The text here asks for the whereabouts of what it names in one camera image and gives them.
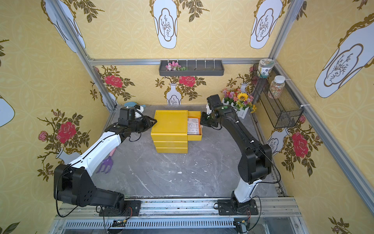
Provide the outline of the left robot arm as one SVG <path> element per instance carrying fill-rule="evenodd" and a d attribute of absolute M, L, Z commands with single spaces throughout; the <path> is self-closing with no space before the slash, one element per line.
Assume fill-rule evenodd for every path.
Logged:
<path fill-rule="evenodd" d="M 75 208 L 100 207 L 102 216 L 125 215 L 128 206 L 122 193 L 97 188 L 92 175 L 100 163 L 130 138 L 132 133 L 142 134 L 151 129 L 157 120 L 143 115 L 140 106 L 120 109 L 118 121 L 109 125 L 85 153 L 54 171 L 54 199 L 74 205 Z"/>

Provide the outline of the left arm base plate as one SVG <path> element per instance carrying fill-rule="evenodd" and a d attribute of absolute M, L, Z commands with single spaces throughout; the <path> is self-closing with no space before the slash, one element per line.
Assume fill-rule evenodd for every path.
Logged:
<path fill-rule="evenodd" d="M 119 204 L 114 207 L 104 207 L 103 209 L 100 208 L 99 216 L 126 216 L 126 217 L 133 217 L 138 216 L 141 208 L 141 201 L 140 200 L 123 200 L 120 201 Z"/>

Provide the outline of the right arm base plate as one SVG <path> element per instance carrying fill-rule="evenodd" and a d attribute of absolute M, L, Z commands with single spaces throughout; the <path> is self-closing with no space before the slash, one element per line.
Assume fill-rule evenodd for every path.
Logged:
<path fill-rule="evenodd" d="M 217 201 L 219 215 L 258 215 L 259 210 L 254 199 L 239 203 L 235 198 Z"/>

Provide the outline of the yellow top drawer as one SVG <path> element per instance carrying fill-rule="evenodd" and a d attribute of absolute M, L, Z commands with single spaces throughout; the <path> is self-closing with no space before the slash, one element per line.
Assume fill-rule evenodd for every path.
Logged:
<path fill-rule="evenodd" d="M 188 111 L 188 141 L 202 140 L 201 112 Z"/>

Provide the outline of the yellow three-drawer cabinet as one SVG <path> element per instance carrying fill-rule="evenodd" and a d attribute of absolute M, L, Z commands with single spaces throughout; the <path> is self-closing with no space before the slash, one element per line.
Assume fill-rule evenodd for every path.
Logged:
<path fill-rule="evenodd" d="M 188 111 L 157 110 L 151 137 L 158 153 L 188 153 Z"/>

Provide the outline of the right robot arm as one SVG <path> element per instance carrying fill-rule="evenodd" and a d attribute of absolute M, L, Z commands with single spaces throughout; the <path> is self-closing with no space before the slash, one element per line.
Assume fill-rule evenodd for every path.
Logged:
<path fill-rule="evenodd" d="M 217 131 L 225 128 L 236 142 L 241 152 L 241 159 L 238 164 L 240 181 L 233 191 L 233 202 L 239 206 L 247 203 L 258 183 L 272 171 L 272 151 L 269 145 L 261 144 L 250 134 L 236 110 L 231 105 L 224 105 L 219 95 L 212 95 L 207 98 L 209 114 L 201 114 L 200 124 Z"/>

